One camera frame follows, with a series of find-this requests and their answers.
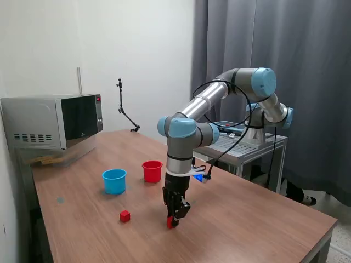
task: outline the blue cup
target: blue cup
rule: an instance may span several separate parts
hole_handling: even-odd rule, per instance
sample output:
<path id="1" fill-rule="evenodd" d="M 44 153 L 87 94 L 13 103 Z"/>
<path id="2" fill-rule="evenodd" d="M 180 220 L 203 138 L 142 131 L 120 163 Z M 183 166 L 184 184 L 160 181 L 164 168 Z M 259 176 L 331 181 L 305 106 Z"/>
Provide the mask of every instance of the blue cup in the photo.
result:
<path id="1" fill-rule="evenodd" d="M 126 190 L 127 171 L 110 169 L 103 172 L 105 191 L 111 195 L 120 195 Z"/>

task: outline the white wall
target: white wall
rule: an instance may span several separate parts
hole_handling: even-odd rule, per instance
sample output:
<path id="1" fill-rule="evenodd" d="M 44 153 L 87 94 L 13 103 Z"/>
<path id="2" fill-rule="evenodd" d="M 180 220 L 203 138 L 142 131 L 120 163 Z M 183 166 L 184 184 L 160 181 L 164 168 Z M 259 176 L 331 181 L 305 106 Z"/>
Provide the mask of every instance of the white wall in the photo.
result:
<path id="1" fill-rule="evenodd" d="M 101 93 L 104 130 L 134 128 L 165 141 L 157 121 L 189 101 L 193 0 L 78 0 L 85 93 Z"/>
<path id="2" fill-rule="evenodd" d="M 72 0 L 0 4 L 0 75 L 8 96 L 78 93 L 81 66 Z"/>
<path id="3" fill-rule="evenodd" d="M 0 97 L 5 95 L 0 79 Z M 0 115 L 0 262 L 24 262 L 27 255 L 29 217 L 22 181 L 10 160 Z"/>

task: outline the red block in gripper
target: red block in gripper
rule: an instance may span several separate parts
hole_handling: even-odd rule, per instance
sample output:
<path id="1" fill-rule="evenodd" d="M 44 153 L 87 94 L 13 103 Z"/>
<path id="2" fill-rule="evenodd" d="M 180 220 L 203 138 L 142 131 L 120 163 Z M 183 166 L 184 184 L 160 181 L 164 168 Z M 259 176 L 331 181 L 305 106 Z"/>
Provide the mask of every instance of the red block in gripper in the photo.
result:
<path id="1" fill-rule="evenodd" d="M 131 214 L 130 212 L 124 210 L 122 212 L 120 212 L 120 220 L 125 223 L 128 222 L 131 219 Z"/>
<path id="2" fill-rule="evenodd" d="M 172 225 L 172 221 L 173 221 L 173 215 L 167 218 L 167 227 L 169 229 L 175 228 L 175 226 Z"/>

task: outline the red cup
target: red cup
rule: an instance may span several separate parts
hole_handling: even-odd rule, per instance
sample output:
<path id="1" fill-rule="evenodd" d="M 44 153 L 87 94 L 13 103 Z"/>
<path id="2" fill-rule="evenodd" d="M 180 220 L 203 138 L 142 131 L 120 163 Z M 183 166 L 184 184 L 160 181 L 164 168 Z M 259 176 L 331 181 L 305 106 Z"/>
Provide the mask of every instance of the red cup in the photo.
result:
<path id="1" fill-rule="evenodd" d="M 162 163 L 160 161 L 147 161 L 142 166 L 145 182 L 159 182 L 161 180 Z"/>

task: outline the microwave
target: microwave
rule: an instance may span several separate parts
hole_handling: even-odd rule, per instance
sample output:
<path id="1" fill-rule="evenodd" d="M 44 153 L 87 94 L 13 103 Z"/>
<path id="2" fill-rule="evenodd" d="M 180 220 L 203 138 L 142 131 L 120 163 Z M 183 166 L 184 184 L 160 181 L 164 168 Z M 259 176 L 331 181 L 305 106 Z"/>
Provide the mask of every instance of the microwave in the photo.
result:
<path id="1" fill-rule="evenodd" d="M 8 144 L 65 150 L 103 130 L 101 96 L 48 95 L 0 99 Z"/>

